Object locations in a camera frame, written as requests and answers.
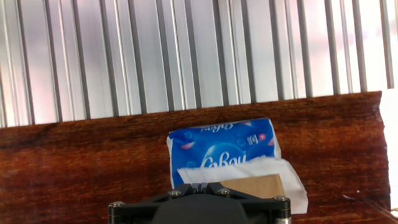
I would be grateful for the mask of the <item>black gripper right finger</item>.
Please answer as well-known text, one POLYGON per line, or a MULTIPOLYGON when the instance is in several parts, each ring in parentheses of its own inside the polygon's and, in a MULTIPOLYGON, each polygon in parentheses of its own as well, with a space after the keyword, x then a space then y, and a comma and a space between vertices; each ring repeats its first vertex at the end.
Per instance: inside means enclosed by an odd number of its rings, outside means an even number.
POLYGON ((291 222, 291 200, 282 194, 267 195, 227 182, 201 183, 198 193, 206 197, 199 206, 199 217, 207 223, 291 222))

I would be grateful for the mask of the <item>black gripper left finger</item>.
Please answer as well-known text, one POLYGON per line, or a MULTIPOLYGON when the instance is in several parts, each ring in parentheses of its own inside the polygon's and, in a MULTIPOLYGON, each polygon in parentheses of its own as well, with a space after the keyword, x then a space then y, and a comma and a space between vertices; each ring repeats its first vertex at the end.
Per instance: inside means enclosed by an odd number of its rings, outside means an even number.
POLYGON ((199 193, 199 184, 180 184, 175 189, 139 203, 112 202, 108 205, 108 223, 134 223, 138 218, 151 220, 165 202, 195 193, 199 193))

